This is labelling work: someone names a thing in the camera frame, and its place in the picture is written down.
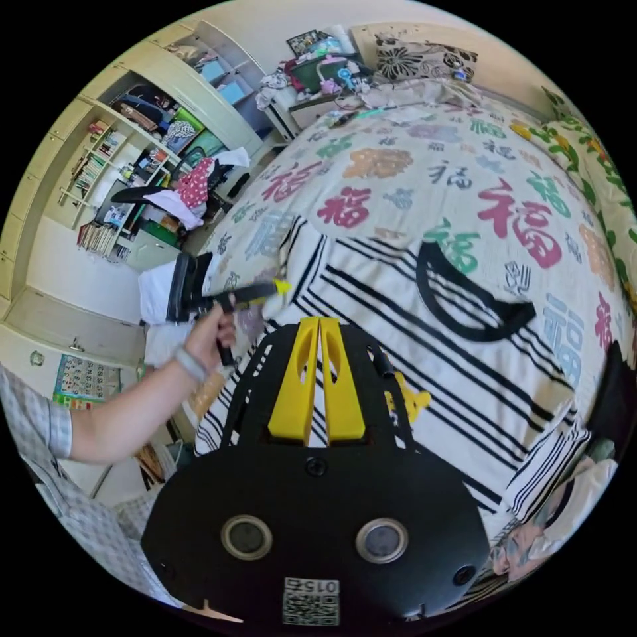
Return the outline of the person's left hand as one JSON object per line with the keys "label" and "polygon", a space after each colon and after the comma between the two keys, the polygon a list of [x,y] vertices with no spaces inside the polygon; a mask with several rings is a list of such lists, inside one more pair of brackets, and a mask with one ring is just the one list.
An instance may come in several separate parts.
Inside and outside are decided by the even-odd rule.
{"label": "person's left hand", "polygon": [[236,327],[232,311],[226,312],[216,303],[199,318],[185,341],[184,349],[202,365],[207,372],[220,367],[221,348],[230,348],[236,342]]}

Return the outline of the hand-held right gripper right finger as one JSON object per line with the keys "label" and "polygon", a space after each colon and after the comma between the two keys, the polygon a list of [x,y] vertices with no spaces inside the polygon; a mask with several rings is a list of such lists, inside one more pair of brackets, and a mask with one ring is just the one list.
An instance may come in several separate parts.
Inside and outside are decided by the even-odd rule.
{"label": "hand-held right gripper right finger", "polygon": [[365,424],[340,324],[320,318],[323,392],[329,446],[363,439]]}

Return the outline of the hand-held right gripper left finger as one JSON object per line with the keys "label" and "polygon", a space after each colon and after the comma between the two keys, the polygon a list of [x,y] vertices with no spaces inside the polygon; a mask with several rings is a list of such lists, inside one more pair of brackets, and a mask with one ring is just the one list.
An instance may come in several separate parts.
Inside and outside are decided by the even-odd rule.
{"label": "hand-held right gripper left finger", "polygon": [[315,404],[319,318],[306,317],[295,327],[291,353],[267,429],[279,441],[308,443]]}

